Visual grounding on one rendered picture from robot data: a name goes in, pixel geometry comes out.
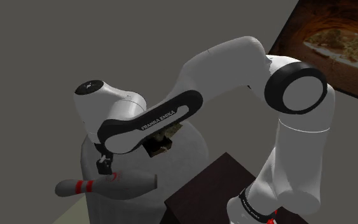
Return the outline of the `brown landscape wall picture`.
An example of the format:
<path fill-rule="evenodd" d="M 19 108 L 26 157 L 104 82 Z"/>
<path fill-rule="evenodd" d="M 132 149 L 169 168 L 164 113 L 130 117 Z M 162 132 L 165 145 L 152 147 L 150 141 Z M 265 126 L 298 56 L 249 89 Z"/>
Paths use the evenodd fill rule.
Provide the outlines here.
<path fill-rule="evenodd" d="M 310 63 L 358 98 L 358 0 L 298 0 L 269 53 Z"/>

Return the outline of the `brown mottled box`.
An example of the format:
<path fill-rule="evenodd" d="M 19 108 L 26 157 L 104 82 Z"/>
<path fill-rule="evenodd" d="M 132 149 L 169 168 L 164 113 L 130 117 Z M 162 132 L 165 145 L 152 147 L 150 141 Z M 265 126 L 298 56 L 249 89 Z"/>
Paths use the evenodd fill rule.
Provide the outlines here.
<path fill-rule="evenodd" d="M 160 131 L 153 134 L 151 137 L 147 137 L 142 143 L 142 146 L 146 150 L 147 154 L 152 158 L 161 153 L 169 151 L 172 147 L 171 138 L 182 127 L 180 123 L 174 123 Z"/>

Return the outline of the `white bowling pin red stripes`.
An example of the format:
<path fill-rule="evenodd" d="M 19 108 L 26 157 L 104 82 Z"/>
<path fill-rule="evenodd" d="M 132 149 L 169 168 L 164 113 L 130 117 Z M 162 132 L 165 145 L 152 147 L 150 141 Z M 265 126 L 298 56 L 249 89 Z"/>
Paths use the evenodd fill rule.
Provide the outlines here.
<path fill-rule="evenodd" d="M 116 171 L 93 180 L 67 179 L 55 187 L 59 197 L 96 193 L 113 200 L 129 200 L 158 188 L 158 175 L 131 170 Z"/>

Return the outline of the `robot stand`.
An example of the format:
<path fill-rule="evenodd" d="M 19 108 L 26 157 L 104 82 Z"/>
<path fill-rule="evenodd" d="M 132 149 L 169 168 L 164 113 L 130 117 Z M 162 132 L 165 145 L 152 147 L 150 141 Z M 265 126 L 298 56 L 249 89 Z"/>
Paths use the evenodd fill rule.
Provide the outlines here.
<path fill-rule="evenodd" d="M 160 224 L 229 224 L 227 202 L 254 180 L 224 153 L 165 201 Z"/>

